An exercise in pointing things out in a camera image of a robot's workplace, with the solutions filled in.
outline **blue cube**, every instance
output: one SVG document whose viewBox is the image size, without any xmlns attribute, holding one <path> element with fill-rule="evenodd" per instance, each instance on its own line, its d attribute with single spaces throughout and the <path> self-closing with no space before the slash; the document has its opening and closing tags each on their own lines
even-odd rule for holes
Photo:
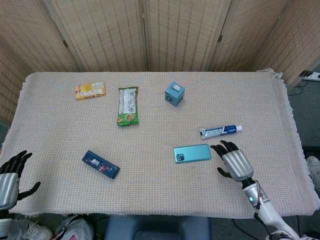
<svg viewBox="0 0 320 240">
<path fill-rule="evenodd" d="M 177 106 L 180 100 L 184 97 L 185 88 L 175 81 L 164 92 L 164 99 L 171 103 L 173 106 Z"/>
</svg>

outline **navy rectangular box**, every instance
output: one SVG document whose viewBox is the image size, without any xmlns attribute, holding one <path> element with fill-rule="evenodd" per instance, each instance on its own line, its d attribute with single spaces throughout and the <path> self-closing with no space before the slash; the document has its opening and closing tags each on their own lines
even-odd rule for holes
<svg viewBox="0 0 320 240">
<path fill-rule="evenodd" d="M 164 99 L 176 107 L 180 100 L 184 97 L 184 93 L 185 88 L 174 81 L 165 90 Z"/>
<path fill-rule="evenodd" d="M 112 179 L 116 177 L 120 170 L 120 167 L 113 165 L 107 160 L 104 160 L 102 157 L 99 157 L 92 151 L 87 151 L 82 158 L 82 161 Z"/>
</svg>

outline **yellow snack box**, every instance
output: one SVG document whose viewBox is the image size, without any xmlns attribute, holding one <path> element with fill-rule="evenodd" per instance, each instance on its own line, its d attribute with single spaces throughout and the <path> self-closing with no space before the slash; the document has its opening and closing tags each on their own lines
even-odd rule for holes
<svg viewBox="0 0 320 240">
<path fill-rule="evenodd" d="M 104 95 L 106 95 L 106 88 L 103 81 L 75 87 L 75 99 L 77 100 L 90 99 Z"/>
</svg>

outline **toothpaste cap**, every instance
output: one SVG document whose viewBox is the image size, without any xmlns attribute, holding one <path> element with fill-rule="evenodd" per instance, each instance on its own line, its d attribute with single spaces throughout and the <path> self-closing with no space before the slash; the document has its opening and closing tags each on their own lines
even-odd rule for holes
<svg viewBox="0 0 320 240">
<path fill-rule="evenodd" d="M 235 128 L 236 128 L 237 132 L 242 132 L 242 126 L 241 125 L 236 125 Z"/>
</svg>

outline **woven screen panel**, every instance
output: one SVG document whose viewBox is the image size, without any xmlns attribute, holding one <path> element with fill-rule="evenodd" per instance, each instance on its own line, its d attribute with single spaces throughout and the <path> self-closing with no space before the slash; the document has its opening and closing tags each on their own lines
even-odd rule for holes
<svg viewBox="0 0 320 240">
<path fill-rule="evenodd" d="M 34 72 L 76 71 L 36 1 L 1 0 L 0 37 Z"/>
<path fill-rule="evenodd" d="M 28 73 L 0 48 L 0 122 L 10 125 Z"/>
<path fill-rule="evenodd" d="M 147 70 L 138 0 L 51 2 L 87 71 Z"/>
<path fill-rule="evenodd" d="M 224 0 L 147 0 L 150 70 L 208 70 L 210 52 L 216 46 L 213 40 L 220 34 L 219 21 L 226 17 L 228 4 Z"/>
<path fill-rule="evenodd" d="M 287 0 L 233 1 L 210 70 L 248 71 L 286 4 Z"/>
<path fill-rule="evenodd" d="M 318 0 L 293 1 L 261 48 L 251 70 L 271 67 L 283 72 L 288 85 L 295 80 L 320 56 L 319 12 Z"/>
</svg>

